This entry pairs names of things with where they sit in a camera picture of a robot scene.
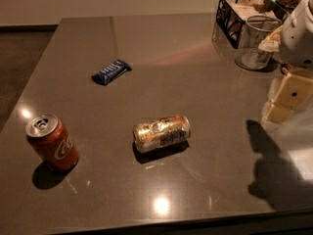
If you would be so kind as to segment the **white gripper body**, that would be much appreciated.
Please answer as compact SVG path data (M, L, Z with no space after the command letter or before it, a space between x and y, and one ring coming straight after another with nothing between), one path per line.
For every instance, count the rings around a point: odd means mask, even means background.
M313 68L313 35L308 33L281 36L280 54L282 59L299 68Z

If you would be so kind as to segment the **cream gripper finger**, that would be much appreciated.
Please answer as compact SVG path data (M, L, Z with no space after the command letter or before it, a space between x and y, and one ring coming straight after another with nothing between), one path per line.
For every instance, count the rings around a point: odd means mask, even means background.
M281 32L282 27L279 26L260 42L260 44L258 45L258 49L266 52L278 52L280 46Z
M283 123L312 95L313 70L288 71L280 83L273 81L263 115L271 122Z

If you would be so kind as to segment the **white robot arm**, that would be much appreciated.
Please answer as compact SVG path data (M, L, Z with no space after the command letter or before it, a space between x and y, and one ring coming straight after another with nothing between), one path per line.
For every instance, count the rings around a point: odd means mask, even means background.
M265 117L275 123L286 121L313 92L313 1L301 0L285 19L258 45L278 52L284 76L270 99Z

